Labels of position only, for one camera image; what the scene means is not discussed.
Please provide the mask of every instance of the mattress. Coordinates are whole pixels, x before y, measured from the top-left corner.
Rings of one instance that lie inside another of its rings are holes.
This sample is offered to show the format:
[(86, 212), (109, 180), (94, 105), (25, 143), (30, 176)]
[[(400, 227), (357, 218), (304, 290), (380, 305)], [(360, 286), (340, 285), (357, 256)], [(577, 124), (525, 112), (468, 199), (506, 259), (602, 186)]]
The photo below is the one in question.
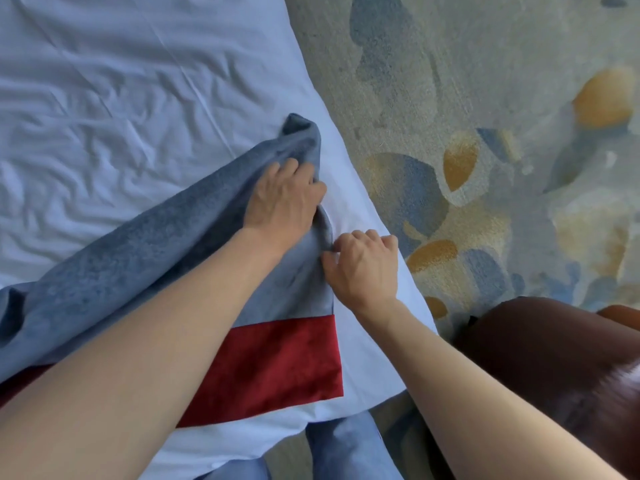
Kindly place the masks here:
[[(321, 134), (336, 237), (388, 233), (308, 78), (283, 0), (0, 2), (0, 286), (55, 264), (259, 142), (289, 113)], [(435, 329), (401, 263), (399, 294)], [(193, 479), (254, 458), (308, 422), (404, 390), (334, 302), (344, 396), (171, 434), (143, 478)]]

